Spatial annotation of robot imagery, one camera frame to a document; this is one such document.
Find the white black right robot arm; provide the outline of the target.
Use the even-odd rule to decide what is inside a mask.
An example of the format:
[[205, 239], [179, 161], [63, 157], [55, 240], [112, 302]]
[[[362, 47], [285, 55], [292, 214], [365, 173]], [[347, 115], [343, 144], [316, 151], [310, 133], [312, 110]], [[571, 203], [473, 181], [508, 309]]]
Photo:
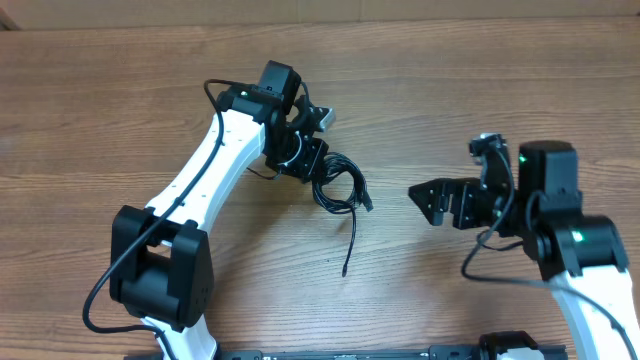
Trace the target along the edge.
[[[462, 276], [550, 291], [581, 359], [638, 358], [629, 258], [614, 222], [583, 212], [574, 147], [556, 140], [523, 143], [517, 171], [498, 134], [471, 140], [469, 152], [482, 167], [479, 177], [438, 178], [408, 190], [431, 225], [451, 213], [455, 228], [479, 229]], [[471, 261], [493, 235], [515, 238], [514, 245], [537, 263], [539, 279], [470, 273]]]

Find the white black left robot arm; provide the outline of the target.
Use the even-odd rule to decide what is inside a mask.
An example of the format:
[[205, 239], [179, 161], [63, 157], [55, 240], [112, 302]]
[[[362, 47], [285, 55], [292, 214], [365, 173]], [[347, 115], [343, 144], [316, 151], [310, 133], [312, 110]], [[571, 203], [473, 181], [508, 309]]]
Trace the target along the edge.
[[328, 150], [313, 134], [335, 114], [298, 92], [304, 84], [291, 66], [270, 61], [258, 83], [226, 86], [209, 98], [211, 127], [179, 174], [112, 224], [110, 296], [153, 332], [161, 359], [216, 355], [204, 317], [214, 285], [209, 234], [240, 175], [264, 156], [277, 174], [309, 182]]

